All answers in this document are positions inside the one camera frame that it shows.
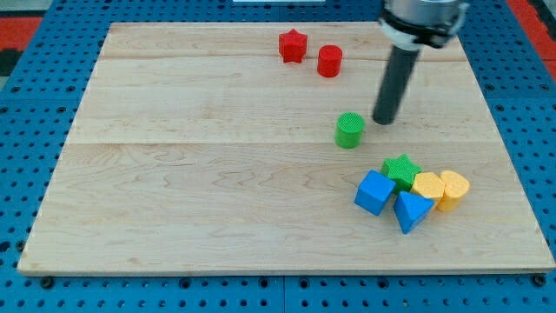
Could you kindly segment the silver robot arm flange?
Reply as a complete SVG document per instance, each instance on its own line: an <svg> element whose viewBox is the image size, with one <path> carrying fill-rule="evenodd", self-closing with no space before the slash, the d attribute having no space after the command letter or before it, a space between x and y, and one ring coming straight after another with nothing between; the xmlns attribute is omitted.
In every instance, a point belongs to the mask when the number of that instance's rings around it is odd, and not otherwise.
<svg viewBox="0 0 556 313"><path fill-rule="evenodd" d="M460 31L469 7L463 0L384 0L379 24L396 48L441 49Z"/></svg>

